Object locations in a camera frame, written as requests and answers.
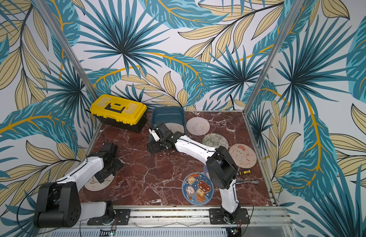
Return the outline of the white animal round coaster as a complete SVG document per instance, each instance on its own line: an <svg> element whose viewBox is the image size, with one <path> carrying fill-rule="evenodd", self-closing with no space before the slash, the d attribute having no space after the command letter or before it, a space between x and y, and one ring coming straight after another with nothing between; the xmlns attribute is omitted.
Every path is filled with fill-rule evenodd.
<svg viewBox="0 0 366 237"><path fill-rule="evenodd" d="M100 183L94 176L84 185L84 187L91 192L98 192L108 187L114 180L114 176L111 174L105 180Z"/></svg>

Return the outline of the pink kitty round coaster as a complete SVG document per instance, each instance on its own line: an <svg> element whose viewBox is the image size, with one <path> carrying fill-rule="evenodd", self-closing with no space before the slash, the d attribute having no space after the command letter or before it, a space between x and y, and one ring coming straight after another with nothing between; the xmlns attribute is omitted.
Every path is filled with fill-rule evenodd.
<svg viewBox="0 0 366 237"><path fill-rule="evenodd" d="M194 117L187 122L186 128L189 133L195 136L202 136L209 132L210 124L205 118Z"/></svg>

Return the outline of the beige pink figure coaster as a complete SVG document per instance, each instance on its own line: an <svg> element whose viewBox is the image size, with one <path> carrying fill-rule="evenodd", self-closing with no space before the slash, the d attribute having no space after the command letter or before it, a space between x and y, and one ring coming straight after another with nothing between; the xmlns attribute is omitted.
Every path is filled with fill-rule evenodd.
<svg viewBox="0 0 366 237"><path fill-rule="evenodd" d="M168 122L165 125L172 133L180 132L185 134L184 126L179 123Z"/></svg>

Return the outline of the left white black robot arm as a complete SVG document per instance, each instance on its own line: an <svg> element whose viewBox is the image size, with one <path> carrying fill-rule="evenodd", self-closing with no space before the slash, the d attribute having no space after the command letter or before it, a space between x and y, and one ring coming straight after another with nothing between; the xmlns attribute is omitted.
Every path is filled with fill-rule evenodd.
<svg viewBox="0 0 366 237"><path fill-rule="evenodd" d="M123 168L116 157L117 145L105 143L103 148L88 156L73 171L55 182L42 184L39 188L34 214L37 228L70 228L80 221L112 222L115 211L111 201L81 203L79 191L91 179L100 183Z"/></svg>

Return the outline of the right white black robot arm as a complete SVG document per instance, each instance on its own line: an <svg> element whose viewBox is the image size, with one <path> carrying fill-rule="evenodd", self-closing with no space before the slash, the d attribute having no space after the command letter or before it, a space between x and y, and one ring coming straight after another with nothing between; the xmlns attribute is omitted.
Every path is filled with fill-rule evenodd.
<svg viewBox="0 0 366 237"><path fill-rule="evenodd" d="M221 218L228 224L234 224L240 213L240 203L236 192L238 166L229 151L220 146L213 148L196 142L179 131L173 133L164 123L151 125L149 134L153 139L147 144L151 154L174 149L190 155L207 166L210 180L219 188L221 196Z"/></svg>

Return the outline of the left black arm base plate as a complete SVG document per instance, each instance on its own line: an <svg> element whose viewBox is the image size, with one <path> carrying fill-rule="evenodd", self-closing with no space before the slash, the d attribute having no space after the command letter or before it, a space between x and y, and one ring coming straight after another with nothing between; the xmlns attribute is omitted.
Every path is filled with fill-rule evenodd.
<svg viewBox="0 0 366 237"><path fill-rule="evenodd" d="M88 226L112 226L112 225L128 225L130 218L129 209L113 209L107 210L102 217L91 218L88 220Z"/></svg>

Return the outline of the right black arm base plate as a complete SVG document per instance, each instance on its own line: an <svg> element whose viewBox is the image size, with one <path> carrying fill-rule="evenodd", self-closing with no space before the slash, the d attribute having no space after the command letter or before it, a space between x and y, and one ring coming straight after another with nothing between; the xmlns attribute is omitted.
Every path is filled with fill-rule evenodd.
<svg viewBox="0 0 366 237"><path fill-rule="evenodd" d="M250 224L250 216L245 208L236 209L233 213L229 213L223 208L211 208L209 218L212 225Z"/></svg>

